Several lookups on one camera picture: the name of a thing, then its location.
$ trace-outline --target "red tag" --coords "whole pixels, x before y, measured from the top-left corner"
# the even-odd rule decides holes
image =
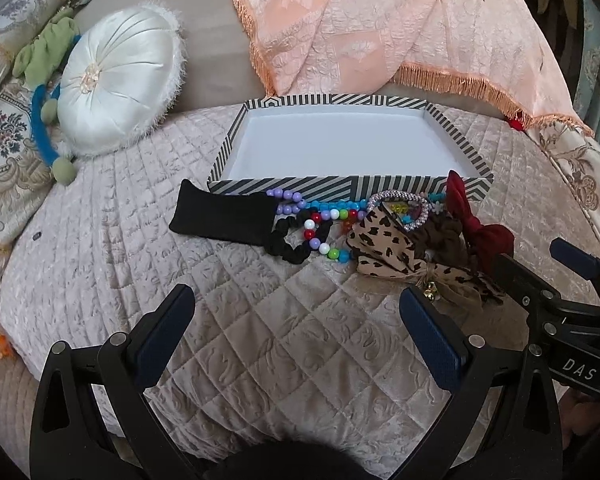
[[[507,118],[507,123],[509,123],[509,126],[511,126],[514,130],[517,130],[519,132],[524,132],[525,131],[525,127],[517,119],[509,119],[509,118]]]

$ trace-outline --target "striped box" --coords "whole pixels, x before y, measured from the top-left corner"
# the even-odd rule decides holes
[[[491,168],[478,155],[475,148],[455,126],[433,104],[419,99],[363,94],[307,94],[270,97],[247,101],[226,134],[211,173],[207,179],[210,192],[219,194],[250,194],[270,188],[281,187],[302,193],[306,200],[336,202],[337,200],[358,201],[386,189],[400,189],[413,193],[441,192],[446,184],[446,175],[349,175],[349,176],[289,176],[285,178],[257,178],[245,180],[223,180],[222,172],[229,160],[234,140],[240,126],[250,110],[265,107],[303,105],[361,105],[421,109],[430,114],[442,129],[449,134],[460,150],[474,166],[478,177],[464,178],[466,194],[470,200],[482,200],[493,183]]]

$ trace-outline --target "blue bead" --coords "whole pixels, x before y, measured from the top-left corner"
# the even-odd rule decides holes
[[[346,249],[340,250],[340,254],[338,254],[338,261],[341,264],[346,264],[350,258],[351,256],[349,255],[349,251],[347,251]]]

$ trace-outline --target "human hand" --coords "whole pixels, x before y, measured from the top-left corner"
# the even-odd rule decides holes
[[[594,400],[573,388],[565,392],[558,408],[562,427],[562,449],[569,447],[574,434],[589,434],[600,424],[600,400]]]

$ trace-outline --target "peach fringed cloth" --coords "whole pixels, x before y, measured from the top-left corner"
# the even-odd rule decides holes
[[[525,128],[577,117],[523,0],[234,0],[267,94],[373,93],[392,80],[483,100]]]

